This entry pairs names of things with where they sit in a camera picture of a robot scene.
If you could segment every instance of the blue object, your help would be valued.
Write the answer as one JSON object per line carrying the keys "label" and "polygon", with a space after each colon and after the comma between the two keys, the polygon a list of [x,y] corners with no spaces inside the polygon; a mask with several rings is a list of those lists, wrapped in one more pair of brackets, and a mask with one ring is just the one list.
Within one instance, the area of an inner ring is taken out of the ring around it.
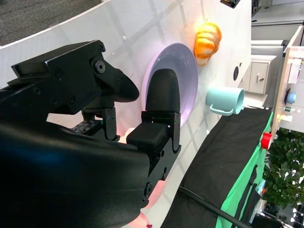
{"label": "blue object", "polygon": [[242,110],[245,92],[242,88],[212,87],[206,95],[206,104],[219,115],[239,114]]}
{"label": "blue object", "polygon": [[295,100],[296,100],[296,93],[289,93],[287,97],[287,102],[292,105],[295,102]]}

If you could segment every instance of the screw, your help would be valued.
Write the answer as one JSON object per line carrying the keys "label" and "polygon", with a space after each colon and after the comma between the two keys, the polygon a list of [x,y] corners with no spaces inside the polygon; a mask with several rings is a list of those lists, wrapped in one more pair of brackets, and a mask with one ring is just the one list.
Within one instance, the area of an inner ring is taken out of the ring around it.
{"label": "screw", "polygon": [[153,185],[150,182],[147,183],[146,188],[144,189],[144,195],[146,197],[149,197],[151,195],[152,189],[153,189]]}
{"label": "screw", "polygon": [[37,95],[40,95],[41,94],[41,89],[39,88],[34,88],[34,93],[37,94]]}
{"label": "screw", "polygon": [[59,81],[61,81],[62,77],[63,77],[63,73],[60,69],[55,70],[55,77],[59,79]]}
{"label": "screw", "polygon": [[98,46],[98,53],[101,54],[103,53],[105,50],[102,46]]}
{"label": "screw", "polygon": [[71,105],[73,105],[73,104],[75,103],[75,101],[76,101],[76,98],[75,98],[74,96],[69,96],[68,99],[69,99],[68,102],[69,102]]}
{"label": "screw", "polygon": [[55,105],[58,104],[58,99],[56,97],[54,97],[54,99],[53,99],[53,104],[55,104]]}
{"label": "screw", "polygon": [[102,74],[105,71],[105,64],[104,64],[104,62],[101,61],[101,60],[96,61],[96,63],[95,63],[95,70],[98,73]]}

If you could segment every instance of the potted plant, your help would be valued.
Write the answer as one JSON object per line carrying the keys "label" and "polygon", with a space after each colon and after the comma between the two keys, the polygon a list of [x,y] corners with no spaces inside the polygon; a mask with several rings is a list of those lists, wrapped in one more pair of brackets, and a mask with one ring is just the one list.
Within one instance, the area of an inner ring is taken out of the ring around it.
{"label": "potted plant", "polygon": [[304,134],[280,128],[267,159],[263,199],[282,208],[304,202]]}

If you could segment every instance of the white cabinet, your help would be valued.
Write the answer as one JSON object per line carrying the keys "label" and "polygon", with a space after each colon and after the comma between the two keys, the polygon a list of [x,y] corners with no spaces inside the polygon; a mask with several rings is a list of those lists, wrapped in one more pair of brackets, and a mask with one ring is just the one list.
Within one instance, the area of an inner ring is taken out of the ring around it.
{"label": "white cabinet", "polygon": [[247,69],[239,88],[257,94],[266,94],[271,84],[271,76],[275,69],[272,61],[276,56],[251,56],[251,63]]}

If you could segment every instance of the red object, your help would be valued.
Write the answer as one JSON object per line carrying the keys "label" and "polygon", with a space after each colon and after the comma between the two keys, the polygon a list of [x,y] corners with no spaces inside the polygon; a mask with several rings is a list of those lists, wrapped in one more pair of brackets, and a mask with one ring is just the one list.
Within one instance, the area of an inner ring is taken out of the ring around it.
{"label": "red object", "polygon": [[271,133],[267,133],[267,132],[264,132],[264,133],[263,133],[263,136],[267,136],[267,137],[272,138],[272,134],[271,134]]}
{"label": "red object", "polygon": [[263,133],[263,138],[261,141],[261,146],[263,149],[269,150],[271,145],[271,138],[272,138],[272,134],[266,132]]}

